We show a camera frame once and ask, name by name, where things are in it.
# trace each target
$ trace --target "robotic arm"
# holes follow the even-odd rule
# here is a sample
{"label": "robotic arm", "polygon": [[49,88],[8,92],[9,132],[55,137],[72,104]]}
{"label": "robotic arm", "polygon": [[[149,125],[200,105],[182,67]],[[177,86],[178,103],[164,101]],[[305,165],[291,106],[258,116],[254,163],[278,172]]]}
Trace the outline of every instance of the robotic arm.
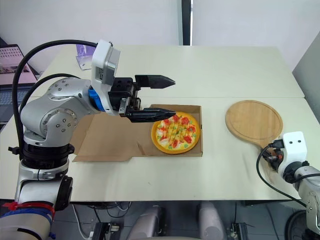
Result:
{"label": "robotic arm", "polygon": [[306,207],[305,239],[320,239],[320,171],[306,161],[307,146],[301,131],[289,132],[269,147],[276,156],[264,158],[287,182],[293,184]]}
{"label": "robotic arm", "polygon": [[175,82],[161,75],[115,77],[120,51],[112,43],[99,41],[92,57],[92,79],[67,77],[52,84],[40,98],[29,102],[20,117],[25,131],[23,158],[11,212],[0,218],[0,240],[46,240],[55,211],[70,202],[72,183],[68,177],[68,155],[74,129],[86,115],[106,112],[131,122],[167,119],[174,111],[140,109],[141,87],[163,89]]}

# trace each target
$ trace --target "laptop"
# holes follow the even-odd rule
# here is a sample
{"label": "laptop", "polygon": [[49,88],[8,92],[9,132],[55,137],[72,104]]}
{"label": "laptop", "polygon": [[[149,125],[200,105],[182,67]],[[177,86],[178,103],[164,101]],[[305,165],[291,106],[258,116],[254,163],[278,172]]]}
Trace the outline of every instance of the laptop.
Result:
{"label": "laptop", "polygon": [[[12,105],[12,83],[16,69],[23,57],[17,44],[0,47],[0,124],[7,123],[14,114]],[[26,64],[18,84],[17,95],[19,105],[36,81],[36,76],[29,65]]]}

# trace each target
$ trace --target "white table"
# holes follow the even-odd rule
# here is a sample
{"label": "white table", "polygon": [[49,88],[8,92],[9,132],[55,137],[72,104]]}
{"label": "white table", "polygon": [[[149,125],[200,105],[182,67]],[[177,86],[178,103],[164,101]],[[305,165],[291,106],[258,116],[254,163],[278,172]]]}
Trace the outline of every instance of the white table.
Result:
{"label": "white table", "polygon": [[[275,47],[115,45],[121,51],[116,77],[164,75],[176,85],[143,88],[140,97],[303,98],[304,94]],[[43,77],[65,73],[91,79],[80,70],[76,47],[65,46]],[[42,96],[53,79],[37,89]]]}
{"label": "white table", "polygon": [[[71,162],[71,201],[148,200],[283,200],[256,173],[259,149],[237,139],[225,125],[233,103],[253,99],[275,108],[283,131],[303,131],[307,160],[320,169],[320,125],[303,98],[182,98],[143,97],[142,104],[193,104],[202,106],[203,157],[134,157],[126,162]],[[13,118],[0,134],[0,199],[13,199],[18,157],[8,146],[18,144]],[[277,174],[275,186],[298,198],[294,188]]]}

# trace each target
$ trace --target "laptop keyboard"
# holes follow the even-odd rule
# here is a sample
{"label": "laptop keyboard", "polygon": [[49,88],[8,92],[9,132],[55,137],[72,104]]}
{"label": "laptop keyboard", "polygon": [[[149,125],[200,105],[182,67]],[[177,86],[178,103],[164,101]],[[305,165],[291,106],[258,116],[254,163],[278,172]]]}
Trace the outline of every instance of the laptop keyboard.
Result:
{"label": "laptop keyboard", "polygon": [[[18,105],[21,104],[24,96],[27,94],[28,91],[18,91]],[[12,93],[10,91],[0,92],[0,105],[8,105],[12,104]]]}

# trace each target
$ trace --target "wooden pizza peel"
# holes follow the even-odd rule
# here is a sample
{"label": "wooden pizza peel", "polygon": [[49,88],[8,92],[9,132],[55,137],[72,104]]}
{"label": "wooden pizza peel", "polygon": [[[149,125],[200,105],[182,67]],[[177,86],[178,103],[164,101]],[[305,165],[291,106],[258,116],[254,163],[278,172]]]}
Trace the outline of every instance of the wooden pizza peel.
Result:
{"label": "wooden pizza peel", "polygon": [[[237,138],[253,143],[261,149],[273,142],[283,130],[279,113],[271,106],[255,100],[233,104],[225,114],[225,124]],[[264,173],[272,182],[270,178],[272,169],[266,161],[261,163]]]}

